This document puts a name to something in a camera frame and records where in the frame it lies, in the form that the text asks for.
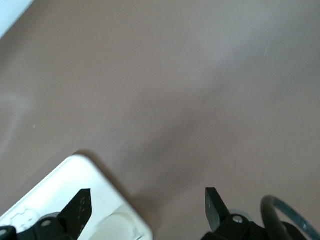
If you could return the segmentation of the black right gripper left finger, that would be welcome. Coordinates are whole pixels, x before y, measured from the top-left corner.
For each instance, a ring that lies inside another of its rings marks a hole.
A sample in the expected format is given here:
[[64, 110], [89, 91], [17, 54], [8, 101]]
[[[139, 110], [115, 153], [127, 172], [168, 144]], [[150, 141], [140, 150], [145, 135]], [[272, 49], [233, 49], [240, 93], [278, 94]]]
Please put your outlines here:
[[37, 240], [77, 240], [92, 215], [91, 190], [81, 189], [55, 217], [34, 225]]

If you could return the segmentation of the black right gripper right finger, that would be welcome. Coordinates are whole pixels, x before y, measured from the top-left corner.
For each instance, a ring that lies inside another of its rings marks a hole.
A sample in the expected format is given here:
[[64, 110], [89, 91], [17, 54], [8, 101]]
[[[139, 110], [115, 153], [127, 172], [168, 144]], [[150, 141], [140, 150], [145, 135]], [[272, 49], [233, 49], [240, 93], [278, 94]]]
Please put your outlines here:
[[211, 231], [203, 240], [265, 239], [265, 229], [241, 213], [231, 213], [214, 187], [205, 189], [205, 214]]

